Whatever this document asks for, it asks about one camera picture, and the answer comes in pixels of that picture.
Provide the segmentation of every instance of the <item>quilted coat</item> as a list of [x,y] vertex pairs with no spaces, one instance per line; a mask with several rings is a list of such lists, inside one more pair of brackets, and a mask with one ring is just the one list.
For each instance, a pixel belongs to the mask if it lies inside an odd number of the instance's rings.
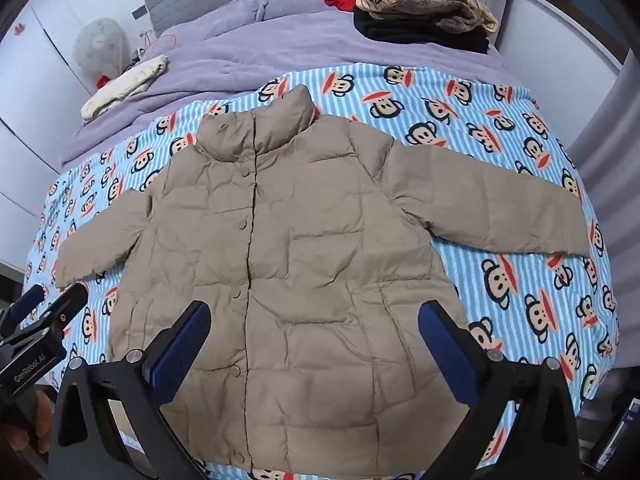
[[62,244],[56,281],[127,259],[110,360],[145,348],[191,300],[210,306],[209,338],[162,410],[214,463],[329,478],[427,468],[466,413],[417,329],[427,300],[465,323],[431,235],[588,255],[570,192],[317,118],[305,86],[205,116],[197,139]]

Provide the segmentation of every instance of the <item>jacket collar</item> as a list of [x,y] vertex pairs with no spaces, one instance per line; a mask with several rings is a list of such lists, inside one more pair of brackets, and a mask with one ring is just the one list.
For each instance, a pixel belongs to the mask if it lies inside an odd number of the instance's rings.
[[283,146],[311,125],[315,112],[309,90],[298,85],[266,108],[204,116],[197,146],[216,160],[237,162]]

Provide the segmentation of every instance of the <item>purple bedsheet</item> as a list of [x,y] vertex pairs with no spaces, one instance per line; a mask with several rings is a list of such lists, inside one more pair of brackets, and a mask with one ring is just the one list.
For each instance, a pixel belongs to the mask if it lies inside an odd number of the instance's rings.
[[493,47],[485,55],[431,43],[371,41],[354,28],[350,12],[323,0],[235,0],[169,28],[145,59],[160,54],[169,57],[167,71],[146,92],[74,133],[63,149],[64,170],[189,102],[252,92],[286,72],[363,62],[429,66],[470,81],[520,85]]

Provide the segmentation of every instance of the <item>jacket sleeve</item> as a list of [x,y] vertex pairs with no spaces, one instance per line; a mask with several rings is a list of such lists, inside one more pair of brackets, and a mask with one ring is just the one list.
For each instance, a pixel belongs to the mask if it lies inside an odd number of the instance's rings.
[[582,205],[563,187],[446,148],[404,146],[361,123],[350,136],[380,189],[436,236],[497,253],[589,255]]
[[67,286],[92,272],[103,272],[123,259],[145,229],[151,195],[125,191],[113,204],[78,228],[60,246],[56,285]]

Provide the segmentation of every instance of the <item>silver bolt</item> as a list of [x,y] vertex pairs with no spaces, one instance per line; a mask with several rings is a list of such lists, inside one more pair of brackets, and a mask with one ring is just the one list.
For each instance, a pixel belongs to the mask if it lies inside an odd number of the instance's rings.
[[72,370],[76,370],[82,366],[82,362],[84,362],[84,359],[82,359],[81,357],[74,357],[73,359],[71,359],[71,361],[69,361],[69,368],[71,368]]
[[126,359],[130,363],[137,363],[138,361],[140,361],[140,359],[142,359],[142,350],[130,350],[129,352],[127,352]]
[[558,361],[558,359],[555,359],[554,357],[547,357],[545,359],[545,363],[552,370],[559,370],[560,369],[560,361]]
[[504,359],[504,354],[495,348],[487,350],[486,356],[489,358],[489,361],[493,361],[494,363],[499,363]]

